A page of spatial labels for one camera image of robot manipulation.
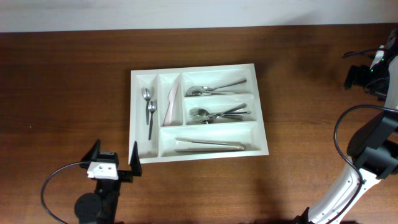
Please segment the small steel spoon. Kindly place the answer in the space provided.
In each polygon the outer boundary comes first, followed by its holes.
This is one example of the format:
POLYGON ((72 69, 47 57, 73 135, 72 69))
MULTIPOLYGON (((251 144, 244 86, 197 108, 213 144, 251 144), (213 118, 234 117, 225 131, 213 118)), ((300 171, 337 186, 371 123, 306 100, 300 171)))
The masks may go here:
POLYGON ((149 105, 147 107, 150 113, 150 119, 149 119, 149 135, 148 135, 148 140, 150 141, 152 139, 152 129, 153 129, 153 120, 154 120, 154 113, 157 111, 157 104, 155 101, 150 101, 149 105))
POLYGON ((142 97, 146 101, 146 124, 149 124, 149 103, 152 98, 151 92, 148 88, 145 88, 142 92, 142 97))

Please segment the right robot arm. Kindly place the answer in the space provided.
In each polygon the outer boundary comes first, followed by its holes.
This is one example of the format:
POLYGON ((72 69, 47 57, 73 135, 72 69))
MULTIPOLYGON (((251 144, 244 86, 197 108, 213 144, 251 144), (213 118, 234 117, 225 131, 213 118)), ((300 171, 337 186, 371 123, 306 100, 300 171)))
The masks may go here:
POLYGON ((391 31, 385 45, 362 50, 359 54, 373 62, 370 66, 352 66, 344 87, 360 86, 365 93, 384 102, 384 106, 357 105, 340 115, 333 141, 346 164, 323 198, 296 216, 294 223, 341 223, 371 187, 389 175, 397 174, 397 143, 389 140, 390 136, 397 134, 397 30, 391 31), (338 144, 338 129, 346 115, 359 109, 374 109, 379 114, 353 134, 346 152, 342 152, 338 144))

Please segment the steel tongs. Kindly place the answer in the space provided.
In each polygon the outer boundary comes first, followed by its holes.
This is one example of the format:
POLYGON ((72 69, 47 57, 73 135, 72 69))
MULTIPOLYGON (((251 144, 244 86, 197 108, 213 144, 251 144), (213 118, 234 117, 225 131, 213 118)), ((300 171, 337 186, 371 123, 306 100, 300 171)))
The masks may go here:
POLYGON ((189 142, 192 144, 205 144, 218 147, 208 148, 186 148, 186 149, 175 149, 175 152, 233 152, 233 151, 245 151, 246 145, 236 142, 226 141, 209 141, 209 140, 197 140, 197 139, 184 139, 177 138, 179 142, 189 142))

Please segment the white plastic cutlery tray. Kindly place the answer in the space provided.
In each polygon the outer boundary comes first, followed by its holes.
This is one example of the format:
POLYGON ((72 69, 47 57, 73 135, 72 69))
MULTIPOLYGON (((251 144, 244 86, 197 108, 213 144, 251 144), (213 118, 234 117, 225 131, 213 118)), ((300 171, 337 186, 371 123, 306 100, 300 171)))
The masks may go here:
POLYGON ((254 64, 131 71, 134 151, 143 164, 267 155, 254 64))

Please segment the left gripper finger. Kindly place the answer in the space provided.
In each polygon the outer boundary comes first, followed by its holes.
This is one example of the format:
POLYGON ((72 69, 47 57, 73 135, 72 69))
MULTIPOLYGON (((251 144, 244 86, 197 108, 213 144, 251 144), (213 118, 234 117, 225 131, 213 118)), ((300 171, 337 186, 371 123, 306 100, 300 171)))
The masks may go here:
POLYGON ((97 139, 91 149, 82 157, 81 162, 93 162, 100 154, 101 141, 97 139))
POLYGON ((137 141, 134 142, 129 165, 131 167, 132 176, 135 176, 135 177, 142 176, 142 166, 141 166, 141 162, 140 162, 140 158, 139 158, 137 141))

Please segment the pink plastic knife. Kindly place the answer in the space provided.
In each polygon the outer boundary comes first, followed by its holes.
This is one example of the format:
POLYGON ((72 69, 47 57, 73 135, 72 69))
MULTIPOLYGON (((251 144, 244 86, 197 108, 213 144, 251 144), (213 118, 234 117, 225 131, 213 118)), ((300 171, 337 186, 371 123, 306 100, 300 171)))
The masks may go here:
POLYGON ((179 83, 176 83, 169 92, 169 95, 168 95, 169 105, 167 108, 167 112, 165 114, 164 126, 170 126, 172 124, 174 103, 175 103, 175 99, 177 96, 178 87, 179 87, 179 83))

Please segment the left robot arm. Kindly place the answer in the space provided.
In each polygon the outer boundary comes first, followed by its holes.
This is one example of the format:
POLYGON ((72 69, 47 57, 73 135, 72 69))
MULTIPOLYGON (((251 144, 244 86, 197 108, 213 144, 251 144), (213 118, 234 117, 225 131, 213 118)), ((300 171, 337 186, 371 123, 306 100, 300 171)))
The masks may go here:
POLYGON ((89 179, 96 181, 94 192, 83 194, 75 202, 74 212, 80 223, 114 223, 121 184, 133 182, 142 175, 138 145, 133 144, 129 170, 119 170, 119 157, 115 152, 101 152, 101 141, 81 159, 80 167, 89 179))

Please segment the steel fork dark handle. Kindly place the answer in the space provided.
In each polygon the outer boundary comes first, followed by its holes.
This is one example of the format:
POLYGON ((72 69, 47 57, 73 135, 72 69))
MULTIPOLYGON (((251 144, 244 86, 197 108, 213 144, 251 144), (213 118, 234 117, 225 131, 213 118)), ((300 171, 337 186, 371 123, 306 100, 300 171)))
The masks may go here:
POLYGON ((209 113, 207 110, 204 109, 197 109, 197 110, 190 110, 189 115, 191 117, 193 116, 218 116, 218 115, 226 115, 226 114, 238 114, 241 116, 244 116, 246 114, 251 114, 250 111, 243 111, 243 112, 237 112, 237 113, 209 113))

